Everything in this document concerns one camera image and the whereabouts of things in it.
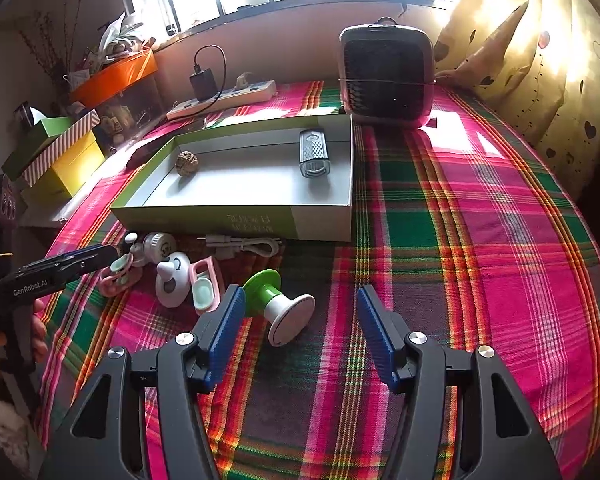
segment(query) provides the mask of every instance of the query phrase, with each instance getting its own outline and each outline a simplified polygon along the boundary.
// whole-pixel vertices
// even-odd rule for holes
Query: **yellow curtain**
[[[600,16],[588,0],[459,0],[439,84],[473,89],[577,199],[600,161]]]

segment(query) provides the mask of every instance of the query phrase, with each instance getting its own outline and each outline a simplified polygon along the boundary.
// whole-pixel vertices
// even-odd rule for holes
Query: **yellow box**
[[[27,203],[56,204],[71,200],[104,162],[93,132],[76,140],[38,179],[22,191]]]

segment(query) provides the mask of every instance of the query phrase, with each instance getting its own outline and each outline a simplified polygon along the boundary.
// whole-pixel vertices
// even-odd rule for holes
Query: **striped fabric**
[[[91,110],[84,117],[75,122],[65,133],[60,135],[51,145],[36,159],[27,166],[22,176],[27,181],[29,187],[40,179],[45,171],[51,168],[51,165],[58,160],[66,150],[68,150],[76,140],[85,136],[92,128],[100,124],[100,118],[96,110]]]
[[[283,86],[273,101],[214,124],[331,112],[337,88]],[[225,283],[267,267],[289,297],[316,310],[293,342],[273,348],[263,319],[246,319],[223,382],[201,396],[224,478],[375,479],[382,473],[401,399],[374,371],[354,314],[357,288],[443,345],[493,345],[573,479],[600,444],[600,253],[573,203],[536,154],[480,101],[436,90],[437,129],[357,127],[350,244],[289,241],[269,260],[242,253],[221,263]],[[160,135],[173,126],[166,126]],[[124,229],[108,205],[133,177],[100,182],[50,254],[116,243]],[[179,239],[192,261],[207,255]],[[109,346],[154,348],[196,320],[167,310],[155,268],[131,291],[102,298],[86,276],[49,298],[51,354],[37,428],[46,444]],[[152,473],[164,480],[155,391],[147,394]],[[438,477],[452,463],[456,398],[448,398]]]

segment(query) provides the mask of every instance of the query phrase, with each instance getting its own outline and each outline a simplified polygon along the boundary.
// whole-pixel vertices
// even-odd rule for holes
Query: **white power strip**
[[[262,103],[268,101],[276,94],[276,82],[275,81],[263,81],[262,83],[254,83],[247,86],[242,90],[236,90],[235,88],[229,88],[222,92],[222,95],[211,106],[205,113],[217,112],[218,110],[227,110],[227,108],[235,108],[238,106],[253,105],[255,103]],[[192,99],[185,101],[179,105],[173,107],[173,109],[167,112],[167,119],[173,121],[174,119],[183,119],[193,114],[198,113],[204,107],[208,106],[215,97],[207,99],[206,101],[198,101]]]

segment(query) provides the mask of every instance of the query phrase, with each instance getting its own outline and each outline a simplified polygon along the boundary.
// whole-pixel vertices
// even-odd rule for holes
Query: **metal bolt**
[[[112,359],[120,359],[124,354],[125,349],[122,346],[114,346],[107,352],[107,355]]]
[[[427,336],[422,332],[411,332],[409,334],[409,341],[416,345],[422,345],[427,342]]]
[[[191,332],[183,332],[176,336],[176,343],[182,346],[189,345],[193,343],[193,334]]]
[[[480,345],[478,346],[478,354],[480,354],[482,357],[489,358],[496,355],[496,352],[489,345]]]

